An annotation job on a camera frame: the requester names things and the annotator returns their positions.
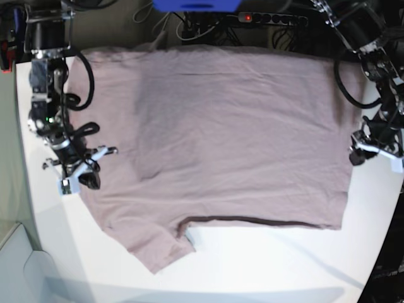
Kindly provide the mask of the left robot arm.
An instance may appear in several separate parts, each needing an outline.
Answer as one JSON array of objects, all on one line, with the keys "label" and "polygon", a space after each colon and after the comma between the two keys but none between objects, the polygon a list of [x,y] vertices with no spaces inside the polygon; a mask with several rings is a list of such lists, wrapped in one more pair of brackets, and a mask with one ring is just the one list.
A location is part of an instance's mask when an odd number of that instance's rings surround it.
[{"label": "left robot arm", "polygon": [[[374,117],[364,116],[352,133],[349,159],[352,165],[383,156],[394,172],[403,172],[403,64],[393,42],[403,39],[403,27],[388,28],[365,1],[313,1],[313,6],[341,39],[344,48],[334,61],[337,87],[345,98],[362,110],[377,108]],[[379,97],[363,104],[348,93],[340,76],[340,62],[349,51],[360,59],[365,77],[373,82]]]}]

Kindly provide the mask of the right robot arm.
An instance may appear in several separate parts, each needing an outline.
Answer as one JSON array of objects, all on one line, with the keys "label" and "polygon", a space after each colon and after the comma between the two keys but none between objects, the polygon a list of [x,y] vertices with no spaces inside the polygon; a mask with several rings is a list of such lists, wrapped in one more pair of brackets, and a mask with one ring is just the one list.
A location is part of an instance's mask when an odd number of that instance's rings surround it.
[{"label": "right robot arm", "polygon": [[[24,51],[31,54],[29,82],[32,89],[28,127],[36,137],[56,155],[48,158],[43,169],[55,169],[57,187],[61,195],[78,193],[81,186],[92,190],[100,188],[98,161],[117,148],[100,146],[88,148],[85,138],[99,132],[96,122],[88,122],[75,129],[69,113],[87,109],[95,92],[95,77],[87,58],[71,43],[71,30],[77,11],[100,10],[112,6],[109,1],[53,1],[44,6],[27,6]],[[87,72],[89,91],[85,102],[73,93],[66,93],[69,68],[66,54],[78,57]]]}]

